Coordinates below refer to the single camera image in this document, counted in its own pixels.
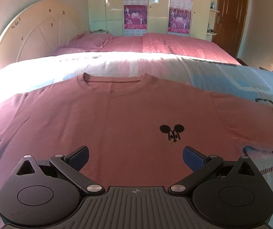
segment bed headboard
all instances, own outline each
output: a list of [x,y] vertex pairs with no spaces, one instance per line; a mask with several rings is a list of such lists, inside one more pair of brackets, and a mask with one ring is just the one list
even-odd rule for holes
[[22,60],[52,56],[88,29],[80,16],[57,0],[37,2],[19,13],[0,36],[0,69]]

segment silver screw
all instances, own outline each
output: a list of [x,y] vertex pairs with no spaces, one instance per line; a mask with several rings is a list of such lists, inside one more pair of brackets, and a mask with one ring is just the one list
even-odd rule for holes
[[172,185],[170,188],[174,192],[183,192],[185,190],[185,187],[180,184]]
[[102,190],[102,186],[93,184],[93,185],[88,186],[87,190],[90,191],[90,192],[94,192],[94,193],[99,192],[99,191]]

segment door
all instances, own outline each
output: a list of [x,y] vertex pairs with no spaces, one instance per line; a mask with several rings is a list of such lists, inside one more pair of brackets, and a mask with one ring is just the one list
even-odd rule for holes
[[236,58],[244,29],[248,0],[219,0],[212,42]]

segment black mouse ear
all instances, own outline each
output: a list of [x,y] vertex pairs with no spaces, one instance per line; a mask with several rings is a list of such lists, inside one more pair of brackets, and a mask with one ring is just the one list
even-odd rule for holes
[[162,125],[162,126],[160,126],[160,131],[162,133],[169,133],[170,132],[170,127],[167,126],[167,125]]
[[184,131],[184,126],[182,126],[180,124],[179,125],[175,125],[174,130],[176,132],[178,132],[178,133],[183,132]]

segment white shelf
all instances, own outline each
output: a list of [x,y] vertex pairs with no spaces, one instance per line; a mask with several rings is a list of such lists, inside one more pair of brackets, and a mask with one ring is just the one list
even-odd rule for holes
[[215,10],[215,9],[212,9],[212,8],[210,8],[210,10],[213,11],[213,12],[219,13],[218,10]]
[[213,36],[215,36],[215,35],[217,35],[218,33],[206,33],[207,35],[213,35]]

